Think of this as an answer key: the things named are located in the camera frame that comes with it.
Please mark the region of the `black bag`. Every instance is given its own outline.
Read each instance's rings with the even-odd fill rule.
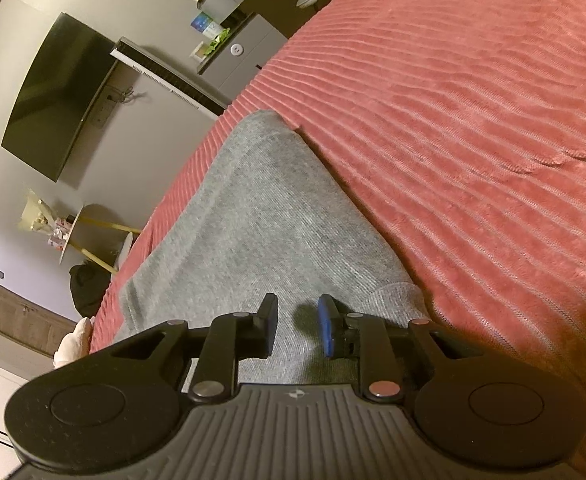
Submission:
[[[71,267],[68,273],[71,275],[71,297],[76,310],[82,317],[95,316],[111,283],[111,273],[90,260]]]

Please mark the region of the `black tv screen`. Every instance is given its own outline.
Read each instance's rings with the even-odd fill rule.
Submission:
[[[54,182],[116,60],[114,43],[61,14],[33,60],[2,147]]]

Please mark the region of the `wooden door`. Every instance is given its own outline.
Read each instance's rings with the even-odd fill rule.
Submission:
[[[52,356],[75,323],[12,293],[0,285],[0,333]]]

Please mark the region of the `silver rivet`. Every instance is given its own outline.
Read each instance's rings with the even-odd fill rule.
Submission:
[[[393,397],[400,391],[400,385],[393,383],[393,381],[377,381],[369,386],[369,392],[375,397]]]
[[[217,381],[202,381],[193,386],[193,393],[198,397],[215,397],[223,391],[224,386]]]

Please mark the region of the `white round knob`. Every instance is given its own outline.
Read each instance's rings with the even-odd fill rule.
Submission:
[[[231,45],[231,54],[233,56],[242,56],[244,54],[244,47],[239,43],[234,43]]]

